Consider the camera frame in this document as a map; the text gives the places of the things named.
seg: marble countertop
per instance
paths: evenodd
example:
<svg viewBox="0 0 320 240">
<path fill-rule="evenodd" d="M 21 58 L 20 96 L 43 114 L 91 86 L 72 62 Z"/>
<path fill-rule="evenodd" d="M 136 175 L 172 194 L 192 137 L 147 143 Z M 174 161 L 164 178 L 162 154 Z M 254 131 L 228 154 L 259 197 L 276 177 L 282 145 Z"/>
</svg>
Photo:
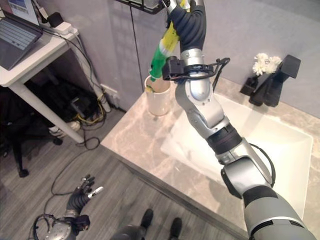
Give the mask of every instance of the marble countertop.
<svg viewBox="0 0 320 240">
<path fill-rule="evenodd" d="M 263 114 L 279 118 L 283 123 L 301 129 L 313 137 L 313 149 L 303 221 L 320 239 L 320 119 L 280 102 L 276 108 L 255 107 L 249 97 L 240 94 L 241 86 L 221 79 L 216 92 Z M 136 101 L 120 122 L 101 142 L 147 178 L 163 182 L 185 197 L 190 204 L 219 218 L 225 225 L 245 234 L 243 203 L 229 194 L 227 188 L 161 151 L 161 145 L 182 113 L 171 86 L 171 109 L 162 117 L 148 112 L 146 94 Z"/>
</svg>

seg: power adapter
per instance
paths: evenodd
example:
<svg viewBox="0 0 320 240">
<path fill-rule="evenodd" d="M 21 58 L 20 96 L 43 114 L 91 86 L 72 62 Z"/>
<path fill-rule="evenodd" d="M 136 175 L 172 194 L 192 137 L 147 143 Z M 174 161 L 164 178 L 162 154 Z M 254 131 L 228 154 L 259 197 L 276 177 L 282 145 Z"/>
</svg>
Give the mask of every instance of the power adapter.
<svg viewBox="0 0 320 240">
<path fill-rule="evenodd" d="M 50 16 L 48 16 L 47 20 L 50 23 L 50 26 L 52 28 L 55 28 L 64 22 L 61 14 L 59 12 L 52 13 Z"/>
<path fill-rule="evenodd" d="M 61 34 L 61 35 L 67 35 L 71 32 L 71 30 L 73 29 L 72 25 L 66 21 L 60 23 L 58 26 L 56 27 L 52 27 L 51 30 Z"/>
</svg>

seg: white cup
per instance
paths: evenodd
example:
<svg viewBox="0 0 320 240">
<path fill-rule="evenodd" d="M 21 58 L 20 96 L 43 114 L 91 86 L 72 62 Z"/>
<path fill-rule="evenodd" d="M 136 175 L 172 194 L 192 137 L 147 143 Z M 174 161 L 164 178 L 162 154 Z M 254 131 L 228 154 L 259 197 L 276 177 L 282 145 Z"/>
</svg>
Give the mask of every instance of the white cup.
<svg viewBox="0 0 320 240">
<path fill-rule="evenodd" d="M 170 110 L 170 81 L 163 81 L 162 78 L 155 82 L 151 81 L 151 76 L 148 76 L 144 81 L 146 89 L 146 98 L 148 110 L 155 116 L 163 116 Z M 149 91 L 148 86 L 152 86 L 155 92 Z"/>
</svg>

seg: robotic arm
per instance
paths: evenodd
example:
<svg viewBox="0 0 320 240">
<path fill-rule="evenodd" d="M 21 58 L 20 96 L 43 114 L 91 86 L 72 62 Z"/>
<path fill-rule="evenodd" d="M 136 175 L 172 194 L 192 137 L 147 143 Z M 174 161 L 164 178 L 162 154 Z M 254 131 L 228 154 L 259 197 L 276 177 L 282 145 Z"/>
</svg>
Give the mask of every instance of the robotic arm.
<svg viewBox="0 0 320 240">
<path fill-rule="evenodd" d="M 229 192 L 244 200 L 244 217 L 251 240 L 315 240 L 290 204 L 273 191 L 274 179 L 260 157 L 241 137 L 213 96 L 202 52 L 206 37 L 204 0 L 191 0 L 191 12 L 176 0 L 162 0 L 180 37 L 181 60 L 167 59 L 163 79 L 178 84 L 175 97 L 190 124 L 208 142 L 220 164 Z"/>
</svg>

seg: laptop screen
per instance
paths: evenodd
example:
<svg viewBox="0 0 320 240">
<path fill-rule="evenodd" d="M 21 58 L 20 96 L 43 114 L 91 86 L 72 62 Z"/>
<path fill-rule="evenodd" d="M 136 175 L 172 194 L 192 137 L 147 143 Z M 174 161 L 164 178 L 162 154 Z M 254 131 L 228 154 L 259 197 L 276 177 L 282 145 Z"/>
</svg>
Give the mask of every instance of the laptop screen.
<svg viewBox="0 0 320 240">
<path fill-rule="evenodd" d="M 32 0 L 0 0 L 0 6 L 3 11 L 39 26 Z"/>
</svg>

